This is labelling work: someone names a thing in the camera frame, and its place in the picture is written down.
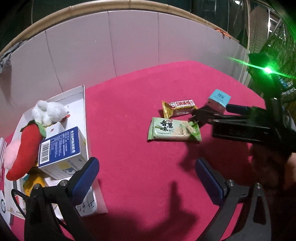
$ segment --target pink pompom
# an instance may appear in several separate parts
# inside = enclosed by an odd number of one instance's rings
[[[13,163],[17,158],[17,153],[20,148],[20,139],[11,141],[11,143],[6,147],[3,154],[4,168],[10,170]]]

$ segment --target stuffed toy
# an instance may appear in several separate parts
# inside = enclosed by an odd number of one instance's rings
[[[17,158],[17,153],[20,148],[20,139],[16,139],[7,145],[3,154],[4,168],[10,170]]]
[[[44,126],[50,126],[61,121],[67,115],[65,106],[58,102],[37,101],[32,109],[34,120]]]
[[[21,129],[20,147],[17,152],[16,159],[7,172],[6,178],[10,181],[16,181],[22,178],[34,166],[38,157],[39,145],[44,137],[46,137],[45,128],[41,123],[32,120],[27,126]],[[5,150],[6,155],[13,156],[15,149]]]

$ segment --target yellow snack package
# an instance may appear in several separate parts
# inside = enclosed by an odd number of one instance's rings
[[[163,104],[163,116],[169,119],[174,116],[187,115],[193,110],[197,109],[193,100],[183,100],[167,103],[162,101]]]
[[[39,174],[30,174],[23,184],[24,193],[30,196],[32,188],[35,184],[39,183],[42,187],[47,187],[47,183]]]

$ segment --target snack package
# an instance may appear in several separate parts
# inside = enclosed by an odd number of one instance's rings
[[[23,180],[24,193],[27,196],[30,196],[33,186],[37,183],[39,183],[42,187],[48,186],[45,180],[38,174],[27,175],[25,178],[23,178]]]
[[[174,116],[187,115],[197,109],[193,100],[183,100],[167,103],[163,101],[163,116],[171,118]]]
[[[201,141],[200,129],[197,123],[186,120],[173,120],[153,117],[149,131],[149,140]]]

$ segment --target white panel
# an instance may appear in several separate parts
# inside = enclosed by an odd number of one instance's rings
[[[60,23],[46,30],[46,37],[63,91],[115,77],[107,12]]]
[[[207,26],[201,23],[189,20],[188,42],[190,50],[190,59],[201,62],[203,64],[209,63],[207,52]]]
[[[158,13],[159,64],[190,60],[189,20]]]
[[[246,49],[233,39],[230,40],[230,43],[229,56],[236,59],[244,60]],[[231,64],[229,65],[229,75],[236,80],[239,80],[242,68],[243,65],[241,63],[231,61]]]
[[[13,134],[22,116],[22,111],[15,107],[10,97],[6,98],[4,95],[4,92],[8,93],[3,85],[4,81],[8,80],[0,75],[0,137],[3,138]]]
[[[217,70],[225,72],[225,50],[223,43],[223,34],[218,31],[207,28],[207,57],[205,58],[205,64],[211,66]]]
[[[116,76],[158,65],[157,13],[138,10],[108,13]]]
[[[45,32],[20,46],[11,55],[11,97],[24,111],[38,100],[62,92],[48,52]]]
[[[248,73],[248,71],[246,71],[242,78],[242,84],[248,87],[250,80],[251,80],[251,75]]]

